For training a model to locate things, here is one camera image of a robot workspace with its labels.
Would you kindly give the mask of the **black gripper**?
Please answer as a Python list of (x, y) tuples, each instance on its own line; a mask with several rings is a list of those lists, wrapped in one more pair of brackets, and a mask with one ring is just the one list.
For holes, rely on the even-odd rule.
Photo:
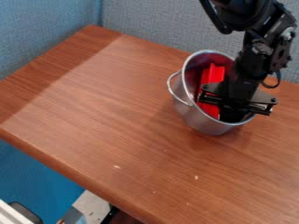
[(215, 96), (197, 94), (197, 100), (219, 106), (219, 119), (223, 122), (240, 123), (251, 114), (268, 116), (276, 105), (276, 98), (257, 90), (259, 86), (276, 88), (279, 84), (268, 86), (264, 83), (265, 75), (256, 78), (237, 77), (217, 83), (212, 90)]

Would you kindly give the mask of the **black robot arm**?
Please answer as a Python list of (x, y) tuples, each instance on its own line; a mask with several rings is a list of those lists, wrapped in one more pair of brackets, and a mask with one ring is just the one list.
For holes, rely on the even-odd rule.
[(244, 33), (228, 77), (200, 86), (199, 101), (219, 107), (219, 119), (225, 123), (255, 114), (267, 116), (276, 98), (259, 89), (271, 87), (267, 76), (280, 76), (292, 59), (296, 19), (277, 0), (199, 1), (220, 33)]

